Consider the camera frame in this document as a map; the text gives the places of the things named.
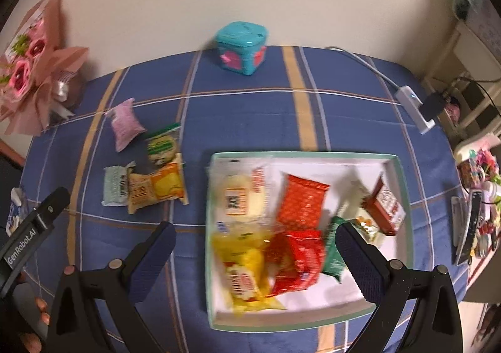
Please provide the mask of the person's left hand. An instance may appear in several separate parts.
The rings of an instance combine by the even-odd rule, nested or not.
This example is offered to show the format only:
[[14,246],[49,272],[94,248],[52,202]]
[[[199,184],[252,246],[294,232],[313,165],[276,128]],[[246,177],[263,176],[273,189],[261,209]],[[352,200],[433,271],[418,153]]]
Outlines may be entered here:
[[19,308],[27,323],[25,330],[19,332],[20,340],[28,352],[40,353],[49,330],[48,304],[44,299],[29,294],[19,302]]

